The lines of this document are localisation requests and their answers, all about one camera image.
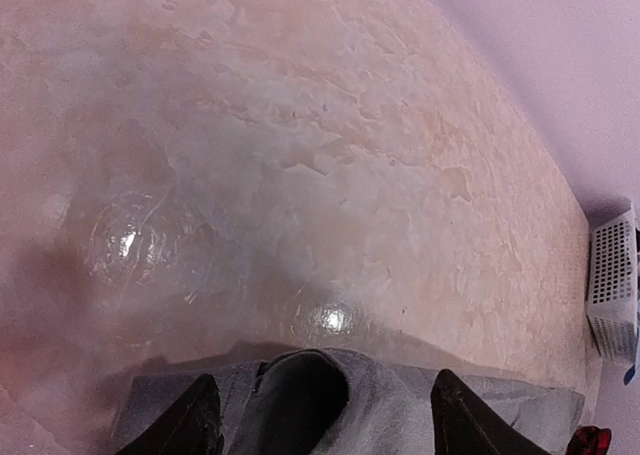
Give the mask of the white plastic laundry basket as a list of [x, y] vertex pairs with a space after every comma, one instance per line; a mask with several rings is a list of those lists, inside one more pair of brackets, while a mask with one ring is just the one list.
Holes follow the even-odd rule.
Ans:
[[601, 356], [620, 365], [637, 353], [638, 233], [634, 207], [591, 231], [586, 315]]

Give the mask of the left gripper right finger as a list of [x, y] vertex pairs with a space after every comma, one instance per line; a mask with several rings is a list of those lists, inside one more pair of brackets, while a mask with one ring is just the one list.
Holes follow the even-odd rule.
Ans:
[[436, 454], [539, 454], [454, 372], [438, 372], [430, 393]]

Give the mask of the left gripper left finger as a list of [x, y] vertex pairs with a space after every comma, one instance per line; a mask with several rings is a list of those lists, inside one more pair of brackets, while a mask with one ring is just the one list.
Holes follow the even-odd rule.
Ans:
[[119, 454], [220, 454], [219, 389], [211, 374], [134, 379], [117, 422]]

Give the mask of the red black plaid shirt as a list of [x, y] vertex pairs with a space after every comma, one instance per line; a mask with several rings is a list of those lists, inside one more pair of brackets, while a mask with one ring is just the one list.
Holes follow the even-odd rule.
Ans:
[[609, 428], [597, 426], [579, 427], [566, 449], [566, 455], [606, 455], [612, 441]]

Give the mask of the grey long sleeve shirt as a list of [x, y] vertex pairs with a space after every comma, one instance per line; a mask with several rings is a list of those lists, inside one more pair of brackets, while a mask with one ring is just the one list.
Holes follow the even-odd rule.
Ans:
[[[211, 374], [221, 402], [220, 454], [436, 454], [430, 393], [441, 370], [327, 348], [268, 360], [176, 364], [135, 378]], [[538, 445], [539, 454], [566, 449], [582, 416], [580, 393], [456, 375], [511, 428]]]

